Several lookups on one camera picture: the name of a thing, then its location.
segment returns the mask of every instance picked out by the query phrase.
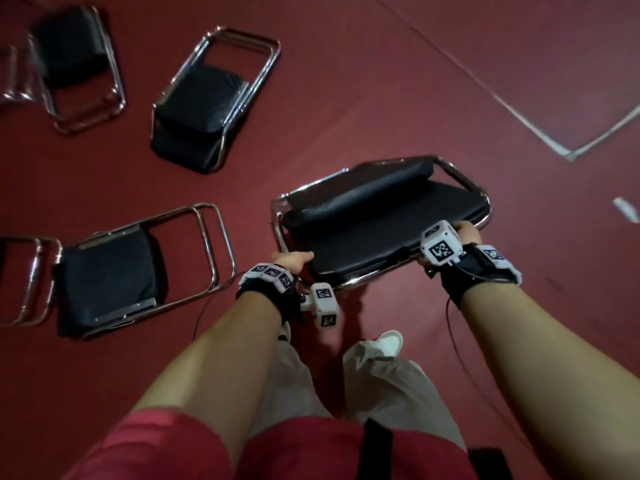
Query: white sneaker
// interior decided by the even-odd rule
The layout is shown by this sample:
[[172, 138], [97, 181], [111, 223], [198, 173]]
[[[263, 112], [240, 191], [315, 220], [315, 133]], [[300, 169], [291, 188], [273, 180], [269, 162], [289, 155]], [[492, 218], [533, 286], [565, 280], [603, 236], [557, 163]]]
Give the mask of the white sneaker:
[[288, 344], [291, 343], [291, 326], [289, 325], [289, 322], [284, 323], [280, 329], [278, 340], [286, 340]]
[[397, 330], [389, 330], [373, 340], [373, 346], [379, 349], [385, 357], [395, 357], [402, 349], [402, 333]]

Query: white cube tracker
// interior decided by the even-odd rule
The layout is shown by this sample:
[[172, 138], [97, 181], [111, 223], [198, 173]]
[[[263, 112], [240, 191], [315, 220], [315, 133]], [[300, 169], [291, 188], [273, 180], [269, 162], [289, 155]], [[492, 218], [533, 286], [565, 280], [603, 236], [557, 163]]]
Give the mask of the white cube tracker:
[[433, 266], [458, 263], [464, 253], [458, 233], [447, 221], [440, 221], [422, 233], [420, 249]]
[[338, 325], [340, 306], [329, 283], [314, 283], [311, 293], [303, 295], [300, 311], [309, 311], [314, 315], [314, 322], [319, 330], [327, 330]]

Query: leg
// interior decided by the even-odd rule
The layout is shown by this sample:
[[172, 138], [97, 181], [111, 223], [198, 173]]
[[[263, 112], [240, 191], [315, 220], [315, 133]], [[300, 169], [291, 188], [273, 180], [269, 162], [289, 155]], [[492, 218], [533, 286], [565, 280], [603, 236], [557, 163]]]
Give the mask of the leg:
[[311, 373], [300, 361], [296, 350], [286, 341], [279, 340], [249, 438], [279, 422], [300, 416], [332, 417], [318, 399]]
[[420, 366], [387, 356], [377, 342], [363, 340], [342, 359], [349, 417], [372, 418], [392, 429], [439, 436], [466, 450], [458, 425]]

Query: black strap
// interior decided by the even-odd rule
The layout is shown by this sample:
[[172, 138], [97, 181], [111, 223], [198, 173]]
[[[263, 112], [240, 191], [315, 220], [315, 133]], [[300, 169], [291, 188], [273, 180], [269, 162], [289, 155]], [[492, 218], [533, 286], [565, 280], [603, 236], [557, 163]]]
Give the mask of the black strap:
[[371, 418], [364, 423], [357, 480], [389, 480], [394, 434]]

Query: black wrist strap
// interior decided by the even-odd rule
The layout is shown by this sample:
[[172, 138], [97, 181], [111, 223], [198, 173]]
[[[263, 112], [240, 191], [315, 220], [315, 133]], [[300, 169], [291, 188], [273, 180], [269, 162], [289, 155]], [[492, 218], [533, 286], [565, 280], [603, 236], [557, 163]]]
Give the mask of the black wrist strap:
[[242, 284], [240, 290], [236, 293], [236, 299], [247, 291], [255, 291], [265, 295], [280, 312], [282, 324], [284, 325], [284, 323], [300, 314], [300, 296], [295, 289], [295, 277], [291, 288], [284, 293], [280, 293], [273, 283], [263, 281], [260, 278], [252, 278]]
[[460, 262], [440, 268], [442, 287], [460, 309], [463, 295], [480, 283], [517, 283], [516, 277], [508, 269], [498, 269], [483, 258], [475, 244], [466, 244]]

